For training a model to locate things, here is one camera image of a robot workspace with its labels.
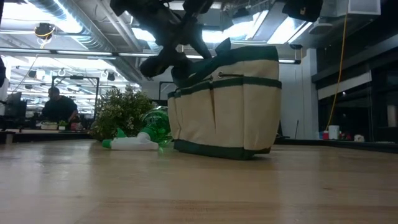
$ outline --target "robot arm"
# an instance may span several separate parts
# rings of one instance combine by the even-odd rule
[[[111,0],[111,8],[117,16],[127,11],[140,23],[140,28],[150,32],[156,44],[163,46],[158,56],[148,58],[140,66],[142,74],[154,77],[169,66],[186,66],[190,63],[184,53],[175,50],[178,44],[191,45],[203,58],[211,58],[201,37],[201,25],[197,16],[206,13],[213,0],[186,0],[185,15],[181,18],[164,3],[172,0]]]

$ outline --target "wooden tabletop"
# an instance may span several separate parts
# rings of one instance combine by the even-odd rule
[[[0,223],[398,223],[398,156],[274,146],[253,161],[0,146]]]

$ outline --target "beige canvas bag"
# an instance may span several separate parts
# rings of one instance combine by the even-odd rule
[[[169,94],[174,147],[229,159],[269,153],[280,120],[276,48],[218,51],[199,63],[188,78],[174,79],[180,88]]]

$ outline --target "yellow cable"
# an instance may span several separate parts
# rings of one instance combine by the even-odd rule
[[[48,32],[46,34],[36,34],[36,27],[35,27],[34,32],[37,37],[45,37],[45,36],[52,34],[54,32],[54,30],[55,30],[55,27],[50,32]]]
[[[329,122],[328,122],[328,125],[326,126],[326,131],[329,129],[329,125],[331,123],[331,119],[333,117],[333,113],[335,112],[335,105],[336,105],[338,87],[340,85],[341,74],[342,74],[342,71],[343,71],[344,47],[345,47],[345,43],[346,43],[346,30],[347,30],[347,16],[348,16],[348,5],[347,5],[347,10],[346,10],[346,16],[344,18],[343,43],[341,45],[340,69],[339,69],[339,72],[338,72],[336,93],[335,93],[335,98],[333,100],[333,106],[331,107]]]
[[[48,39],[48,36],[45,37],[45,40],[44,40],[43,44],[40,46],[40,49],[43,49],[44,45],[47,44],[47,39]]]

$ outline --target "wall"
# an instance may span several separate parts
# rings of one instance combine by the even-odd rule
[[[167,94],[171,91],[175,91],[175,85],[173,83],[162,83],[158,81],[148,81],[141,83],[142,92],[144,92],[149,98],[153,100],[167,100]]]
[[[294,139],[297,126],[297,139],[317,139],[318,96],[315,84],[311,82],[311,75],[317,72],[316,51],[307,50],[301,65],[281,64],[279,69],[284,136]]]

